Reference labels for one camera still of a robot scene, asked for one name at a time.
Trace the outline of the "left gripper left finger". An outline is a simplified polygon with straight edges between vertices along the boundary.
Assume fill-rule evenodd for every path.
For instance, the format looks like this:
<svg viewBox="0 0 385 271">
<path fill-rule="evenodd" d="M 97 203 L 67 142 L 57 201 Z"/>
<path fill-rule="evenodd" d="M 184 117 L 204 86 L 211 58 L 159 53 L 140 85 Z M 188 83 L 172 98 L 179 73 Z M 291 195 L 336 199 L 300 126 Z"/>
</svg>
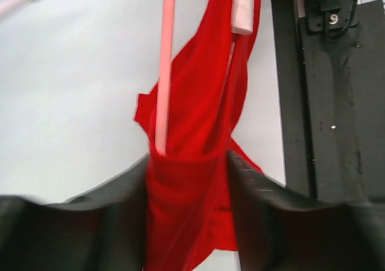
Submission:
<svg viewBox="0 0 385 271">
<path fill-rule="evenodd" d="M 1 269 L 141 270 L 148 159 L 61 204 L 1 197 Z"/>
</svg>

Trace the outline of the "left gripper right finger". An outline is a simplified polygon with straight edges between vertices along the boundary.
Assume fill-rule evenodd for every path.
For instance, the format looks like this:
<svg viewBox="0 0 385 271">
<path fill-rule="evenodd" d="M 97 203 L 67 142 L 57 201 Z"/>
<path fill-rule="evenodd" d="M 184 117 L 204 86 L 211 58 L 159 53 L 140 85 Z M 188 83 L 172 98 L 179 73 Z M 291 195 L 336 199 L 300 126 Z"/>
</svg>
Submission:
<svg viewBox="0 0 385 271">
<path fill-rule="evenodd" d="M 368 202 L 324 203 L 227 155 L 242 270 L 383 270 L 384 223 Z"/>
</svg>

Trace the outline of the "red t shirt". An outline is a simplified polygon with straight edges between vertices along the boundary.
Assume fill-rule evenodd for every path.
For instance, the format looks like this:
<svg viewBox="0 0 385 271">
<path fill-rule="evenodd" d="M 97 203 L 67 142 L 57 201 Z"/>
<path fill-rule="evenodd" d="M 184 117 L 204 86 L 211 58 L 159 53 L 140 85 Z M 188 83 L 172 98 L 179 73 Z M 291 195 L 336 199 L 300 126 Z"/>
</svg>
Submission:
<svg viewBox="0 0 385 271">
<path fill-rule="evenodd" d="M 155 148 L 158 90 L 138 96 L 149 137 L 145 270 L 192 270 L 212 251 L 237 249 L 227 182 L 231 134 L 247 92 L 256 36 L 230 30 L 233 0 L 209 0 L 195 36 L 172 63 L 165 154 Z"/>
</svg>

